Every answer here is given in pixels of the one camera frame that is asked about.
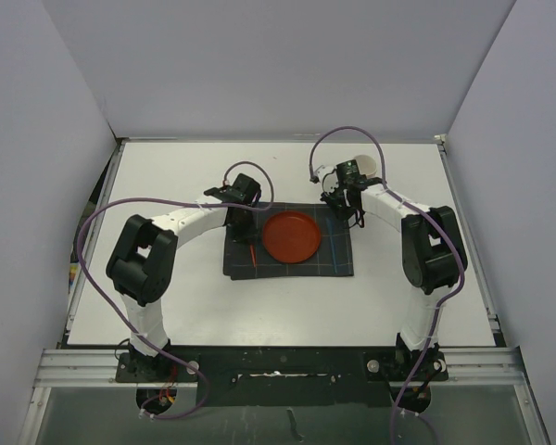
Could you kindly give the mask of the orange plastic fork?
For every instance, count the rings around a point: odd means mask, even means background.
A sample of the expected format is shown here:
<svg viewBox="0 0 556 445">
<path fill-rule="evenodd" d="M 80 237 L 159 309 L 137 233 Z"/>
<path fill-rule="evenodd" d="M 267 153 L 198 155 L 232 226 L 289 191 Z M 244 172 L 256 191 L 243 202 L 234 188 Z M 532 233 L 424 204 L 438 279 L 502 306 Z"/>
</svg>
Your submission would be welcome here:
<svg viewBox="0 0 556 445">
<path fill-rule="evenodd" d="M 250 251 L 250 256 L 251 256 L 251 261 L 252 261 L 253 267 L 256 268 L 257 267 L 256 251 L 255 251 L 255 248 L 254 248 L 253 244 L 249 245 L 249 251 Z"/>
</svg>

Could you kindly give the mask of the dark checked cloth placemat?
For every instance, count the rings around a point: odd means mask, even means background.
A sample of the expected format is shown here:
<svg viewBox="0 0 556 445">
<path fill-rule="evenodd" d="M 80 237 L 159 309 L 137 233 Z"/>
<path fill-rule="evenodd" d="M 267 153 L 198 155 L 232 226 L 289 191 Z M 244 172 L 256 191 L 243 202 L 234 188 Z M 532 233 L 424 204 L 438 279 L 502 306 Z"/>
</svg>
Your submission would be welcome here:
<svg viewBox="0 0 556 445">
<path fill-rule="evenodd" d="M 276 261 L 262 244 L 262 228 L 265 222 L 278 212 L 285 210 L 300 211 L 309 215 L 318 224 L 322 233 L 322 242 L 317 252 L 308 260 L 286 264 Z M 338 264 L 338 273 L 334 274 L 330 243 L 325 220 L 330 217 L 334 227 L 334 240 Z M 352 244 L 349 228 L 338 221 L 333 212 L 324 203 L 274 202 L 272 207 L 263 212 L 254 213 L 256 234 L 250 243 L 240 244 L 231 241 L 225 235 L 223 251 L 223 273 L 232 280 L 260 278 L 277 278 L 286 276 L 325 276 L 347 277 L 354 274 Z M 257 267 L 254 268 L 249 245 L 256 251 Z"/>
</svg>

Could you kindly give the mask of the pink white mug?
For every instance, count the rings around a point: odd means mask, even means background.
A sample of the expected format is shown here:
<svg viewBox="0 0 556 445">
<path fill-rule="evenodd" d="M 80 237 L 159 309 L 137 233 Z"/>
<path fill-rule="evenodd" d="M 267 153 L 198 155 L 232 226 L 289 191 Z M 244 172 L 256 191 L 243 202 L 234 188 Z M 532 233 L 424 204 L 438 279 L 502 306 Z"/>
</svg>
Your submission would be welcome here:
<svg viewBox="0 0 556 445">
<path fill-rule="evenodd" d="M 377 161 L 368 155 L 357 155 L 354 157 L 360 174 L 365 175 L 367 178 L 374 178 L 377 175 L 378 164 Z"/>
</svg>

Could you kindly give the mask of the orange round plate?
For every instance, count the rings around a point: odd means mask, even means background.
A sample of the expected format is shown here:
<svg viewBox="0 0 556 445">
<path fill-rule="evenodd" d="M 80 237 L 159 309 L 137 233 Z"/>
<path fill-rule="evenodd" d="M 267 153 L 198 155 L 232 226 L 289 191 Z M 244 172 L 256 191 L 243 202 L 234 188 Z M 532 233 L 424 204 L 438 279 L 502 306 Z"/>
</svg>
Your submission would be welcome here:
<svg viewBox="0 0 556 445">
<path fill-rule="evenodd" d="M 319 249 L 322 233 L 309 215 L 285 210 L 272 215 L 262 228 L 262 244 L 276 261 L 295 264 L 310 259 Z"/>
</svg>

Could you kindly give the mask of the blue plastic knife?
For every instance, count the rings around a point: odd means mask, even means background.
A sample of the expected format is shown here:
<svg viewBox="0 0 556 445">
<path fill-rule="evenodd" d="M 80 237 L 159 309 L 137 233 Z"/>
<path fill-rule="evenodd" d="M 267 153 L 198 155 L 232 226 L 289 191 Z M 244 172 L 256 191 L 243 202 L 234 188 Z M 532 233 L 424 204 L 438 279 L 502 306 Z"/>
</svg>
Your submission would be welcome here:
<svg viewBox="0 0 556 445">
<path fill-rule="evenodd" d="M 337 264 L 337 256 L 336 256 L 335 240 L 334 240 L 334 227 L 333 227 L 333 223 L 332 223 L 330 217 L 326 218 L 325 224 L 326 224 L 328 239 L 329 239 L 329 243 L 330 243 L 330 251 L 331 251 L 331 258 L 332 258 L 334 274 L 337 274 L 338 273 L 338 264 Z"/>
</svg>

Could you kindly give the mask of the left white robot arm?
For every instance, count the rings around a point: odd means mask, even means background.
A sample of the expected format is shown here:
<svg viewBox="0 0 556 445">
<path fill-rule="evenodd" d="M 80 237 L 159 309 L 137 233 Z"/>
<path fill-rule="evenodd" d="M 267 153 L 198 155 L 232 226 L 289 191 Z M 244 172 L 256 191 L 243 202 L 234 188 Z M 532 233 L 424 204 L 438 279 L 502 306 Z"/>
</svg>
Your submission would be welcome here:
<svg viewBox="0 0 556 445">
<path fill-rule="evenodd" d="M 254 212 L 260 197 L 260 184 L 240 173 L 233 183 L 210 188 L 194 203 L 151 218 L 136 214 L 124 224 L 106 275 L 137 330 L 131 334 L 130 345 L 140 355 L 137 370 L 148 380 L 162 379 L 171 366 L 170 357 L 162 351 L 170 339 L 161 299 L 171 283 L 177 249 L 222 227 L 233 241 L 249 240 L 255 233 Z"/>
</svg>

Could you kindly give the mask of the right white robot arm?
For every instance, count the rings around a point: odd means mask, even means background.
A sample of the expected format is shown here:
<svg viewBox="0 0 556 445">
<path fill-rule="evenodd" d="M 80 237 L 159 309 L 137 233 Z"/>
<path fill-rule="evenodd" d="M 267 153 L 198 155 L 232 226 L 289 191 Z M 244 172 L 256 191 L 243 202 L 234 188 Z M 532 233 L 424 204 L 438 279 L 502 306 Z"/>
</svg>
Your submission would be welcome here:
<svg viewBox="0 0 556 445">
<path fill-rule="evenodd" d="M 437 343 L 438 319 L 447 301 L 465 285 L 468 261 L 455 211 L 428 207 L 382 184 L 377 178 L 341 181 L 321 193 L 321 201 L 342 221 L 364 225 L 370 214 L 401 237 L 401 264 L 411 285 L 399 338 L 406 349 L 394 356 L 397 373 L 416 378 L 427 367 L 423 349 Z"/>
</svg>

